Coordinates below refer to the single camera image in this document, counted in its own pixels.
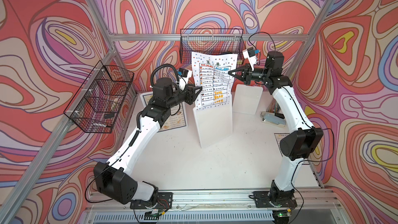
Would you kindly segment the hand-drawn colourful menu sheet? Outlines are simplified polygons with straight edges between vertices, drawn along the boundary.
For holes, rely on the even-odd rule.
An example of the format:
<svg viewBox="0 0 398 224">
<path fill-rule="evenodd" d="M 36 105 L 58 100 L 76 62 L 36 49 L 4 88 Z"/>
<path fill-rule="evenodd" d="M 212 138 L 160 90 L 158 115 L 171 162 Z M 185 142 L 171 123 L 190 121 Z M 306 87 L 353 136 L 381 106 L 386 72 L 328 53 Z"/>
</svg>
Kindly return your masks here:
<svg viewBox="0 0 398 224">
<path fill-rule="evenodd" d="M 195 101 L 196 111 L 225 106 L 231 101 L 234 77 L 229 72 L 236 69 L 237 58 L 237 54 L 191 54 L 194 82 L 202 88 Z"/>
</svg>

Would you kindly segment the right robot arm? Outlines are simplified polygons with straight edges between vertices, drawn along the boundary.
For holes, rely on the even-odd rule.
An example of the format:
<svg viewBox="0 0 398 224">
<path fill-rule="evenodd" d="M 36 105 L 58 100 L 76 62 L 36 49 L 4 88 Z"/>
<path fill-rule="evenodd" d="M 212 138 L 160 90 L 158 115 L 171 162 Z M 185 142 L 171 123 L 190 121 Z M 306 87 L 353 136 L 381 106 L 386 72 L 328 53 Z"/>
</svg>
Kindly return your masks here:
<svg viewBox="0 0 398 224">
<path fill-rule="evenodd" d="M 278 103 L 284 115 L 289 135 L 279 143 L 284 157 L 268 194 L 270 201 L 276 204 L 278 201 L 293 197 L 296 173 L 315 151 L 323 137 L 323 130 L 316 128 L 306 117 L 299 106 L 290 78 L 282 74 L 284 55 L 278 51 L 269 52 L 265 66 L 260 68 L 255 66 L 257 53 L 258 51 L 253 48 L 244 50 L 243 57 L 249 63 L 230 71 L 229 75 L 245 85 L 251 82 L 262 83 Z"/>
</svg>

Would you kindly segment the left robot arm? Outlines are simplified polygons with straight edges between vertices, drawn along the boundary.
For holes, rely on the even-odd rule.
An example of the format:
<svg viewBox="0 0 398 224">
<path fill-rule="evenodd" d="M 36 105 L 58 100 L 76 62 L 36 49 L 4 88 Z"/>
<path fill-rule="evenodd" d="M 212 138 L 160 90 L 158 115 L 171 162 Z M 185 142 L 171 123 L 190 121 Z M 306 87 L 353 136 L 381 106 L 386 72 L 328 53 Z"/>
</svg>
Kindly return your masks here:
<svg viewBox="0 0 398 224">
<path fill-rule="evenodd" d="M 97 191 L 121 204 L 137 201 L 149 207 L 158 203 L 157 186 L 138 182 L 133 169 L 149 141 L 172 115 L 172 108 L 182 103 L 193 104 L 202 91 L 189 83 L 192 71 L 171 64 L 157 67 L 150 75 L 152 97 L 136 116 L 136 128 L 123 145 L 105 163 L 94 167 Z"/>
</svg>

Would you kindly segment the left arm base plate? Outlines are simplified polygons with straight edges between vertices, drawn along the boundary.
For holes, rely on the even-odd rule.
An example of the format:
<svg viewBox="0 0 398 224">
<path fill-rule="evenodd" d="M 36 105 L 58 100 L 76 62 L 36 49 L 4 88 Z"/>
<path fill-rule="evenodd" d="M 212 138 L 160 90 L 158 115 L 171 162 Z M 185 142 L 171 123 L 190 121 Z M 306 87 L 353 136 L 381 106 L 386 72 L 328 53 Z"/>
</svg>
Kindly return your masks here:
<svg viewBox="0 0 398 224">
<path fill-rule="evenodd" d="M 132 200 L 130 209 L 160 209 L 167 210 L 172 208 L 173 193 L 171 191 L 159 192 L 154 195 L 149 201 Z"/>
</svg>

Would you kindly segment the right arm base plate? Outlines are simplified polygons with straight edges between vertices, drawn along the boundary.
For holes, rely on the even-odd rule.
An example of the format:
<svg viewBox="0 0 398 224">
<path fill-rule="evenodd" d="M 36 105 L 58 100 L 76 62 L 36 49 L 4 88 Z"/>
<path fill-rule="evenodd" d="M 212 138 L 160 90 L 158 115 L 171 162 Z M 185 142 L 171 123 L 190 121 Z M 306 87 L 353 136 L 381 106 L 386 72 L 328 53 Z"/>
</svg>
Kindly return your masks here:
<svg viewBox="0 0 398 224">
<path fill-rule="evenodd" d="M 254 191 L 249 198 L 254 200 L 256 208 L 291 208 L 297 207 L 294 191 Z"/>
</svg>

